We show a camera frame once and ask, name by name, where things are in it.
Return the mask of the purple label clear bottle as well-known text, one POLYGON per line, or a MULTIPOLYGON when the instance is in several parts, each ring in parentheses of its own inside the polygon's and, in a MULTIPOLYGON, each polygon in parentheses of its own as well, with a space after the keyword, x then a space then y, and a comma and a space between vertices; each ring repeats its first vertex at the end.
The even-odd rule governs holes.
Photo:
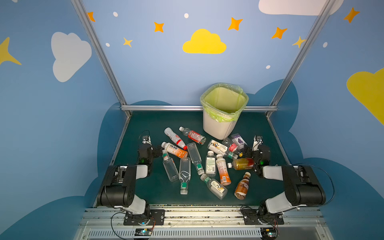
POLYGON ((247 145, 245 140, 238 133, 232 134, 231 139, 238 146, 239 150, 243 150, 245 148, 245 146, 247 145))

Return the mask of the clear square bottle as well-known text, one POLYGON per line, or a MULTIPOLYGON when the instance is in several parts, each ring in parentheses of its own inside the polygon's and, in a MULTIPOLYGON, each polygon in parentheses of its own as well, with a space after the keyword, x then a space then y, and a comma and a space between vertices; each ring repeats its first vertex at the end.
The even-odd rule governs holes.
POLYGON ((169 156, 166 150, 162 150, 163 165, 170 182, 179 180, 179 172, 174 160, 169 156))

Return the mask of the small bottle red label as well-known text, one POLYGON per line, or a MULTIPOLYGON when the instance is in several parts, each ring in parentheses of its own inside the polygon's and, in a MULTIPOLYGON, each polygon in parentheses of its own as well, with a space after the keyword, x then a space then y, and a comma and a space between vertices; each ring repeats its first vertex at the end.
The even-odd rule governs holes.
POLYGON ((222 144, 225 145, 227 150, 227 156, 229 156, 231 159, 237 159, 238 157, 242 157, 243 153, 240 152, 239 146, 230 138, 225 138, 222 141, 222 144))

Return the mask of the crushed clear bottle green cap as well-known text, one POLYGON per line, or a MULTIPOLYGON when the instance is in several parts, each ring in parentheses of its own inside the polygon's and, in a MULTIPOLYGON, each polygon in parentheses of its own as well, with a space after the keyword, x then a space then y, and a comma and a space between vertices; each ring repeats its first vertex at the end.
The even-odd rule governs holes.
POLYGON ((180 194, 188 194, 188 186, 191 180, 191 159, 182 158, 180 159, 179 167, 179 180, 180 180, 180 194))

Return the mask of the brown coffee bottle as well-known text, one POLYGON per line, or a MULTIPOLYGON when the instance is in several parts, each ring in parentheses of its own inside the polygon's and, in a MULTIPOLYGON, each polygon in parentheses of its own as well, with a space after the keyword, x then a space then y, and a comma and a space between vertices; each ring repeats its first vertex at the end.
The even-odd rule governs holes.
POLYGON ((251 173, 245 172, 243 179, 238 183, 237 188, 235 190, 235 197, 239 200, 244 200, 249 190, 251 173))

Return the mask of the clear bottle green white label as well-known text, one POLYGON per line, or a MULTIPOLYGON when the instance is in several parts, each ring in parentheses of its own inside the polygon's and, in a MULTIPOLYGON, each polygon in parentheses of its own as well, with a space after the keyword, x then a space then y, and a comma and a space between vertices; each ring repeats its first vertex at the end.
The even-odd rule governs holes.
POLYGON ((211 178, 214 178, 217 174, 216 157, 213 151, 207 152, 205 173, 211 178))

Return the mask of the clear bottle white yellow label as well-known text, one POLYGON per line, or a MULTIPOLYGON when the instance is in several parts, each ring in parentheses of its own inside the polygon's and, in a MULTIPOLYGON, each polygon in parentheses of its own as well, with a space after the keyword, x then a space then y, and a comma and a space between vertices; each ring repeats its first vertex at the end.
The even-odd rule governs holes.
POLYGON ((216 179, 210 178, 207 174, 202 174, 200 179, 207 185, 208 189, 220 200, 228 193, 228 190, 216 179))

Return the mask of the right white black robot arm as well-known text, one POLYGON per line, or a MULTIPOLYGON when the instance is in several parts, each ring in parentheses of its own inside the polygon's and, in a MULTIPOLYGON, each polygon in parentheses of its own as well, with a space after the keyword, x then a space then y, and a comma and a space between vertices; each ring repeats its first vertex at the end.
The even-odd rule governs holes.
POLYGON ((282 193, 262 202, 258 209, 260 216, 273 216, 298 207, 321 206, 326 203, 326 193, 311 166, 271 166, 270 148, 263 144, 253 148, 245 147, 243 156, 254 161, 253 169, 259 177, 284 184, 282 193))

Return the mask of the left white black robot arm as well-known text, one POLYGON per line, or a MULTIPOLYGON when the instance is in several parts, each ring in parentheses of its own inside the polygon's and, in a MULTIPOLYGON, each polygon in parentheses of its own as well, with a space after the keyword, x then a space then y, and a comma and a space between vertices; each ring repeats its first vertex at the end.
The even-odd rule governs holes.
POLYGON ((153 171, 153 161, 162 155, 162 147, 141 144, 135 165, 109 166, 97 195, 97 205, 120 208, 131 216, 150 216, 149 204, 136 194, 136 182, 153 171))

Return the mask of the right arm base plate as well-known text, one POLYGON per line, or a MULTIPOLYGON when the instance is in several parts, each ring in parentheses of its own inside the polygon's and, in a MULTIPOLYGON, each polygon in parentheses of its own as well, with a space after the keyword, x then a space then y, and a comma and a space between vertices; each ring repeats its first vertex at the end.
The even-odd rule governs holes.
POLYGON ((270 214, 263 210, 252 209, 249 206, 242 206, 240 209, 245 225, 283 225, 284 220, 281 214, 270 214))

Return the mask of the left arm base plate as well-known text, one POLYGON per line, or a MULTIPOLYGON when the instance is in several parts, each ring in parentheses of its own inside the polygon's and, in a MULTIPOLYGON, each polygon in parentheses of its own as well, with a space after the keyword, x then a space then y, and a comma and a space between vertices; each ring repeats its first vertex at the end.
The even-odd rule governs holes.
POLYGON ((126 212, 124 218, 124 226, 162 226, 165 220, 165 210, 155 209, 155 210, 145 210, 143 214, 132 214, 126 212))

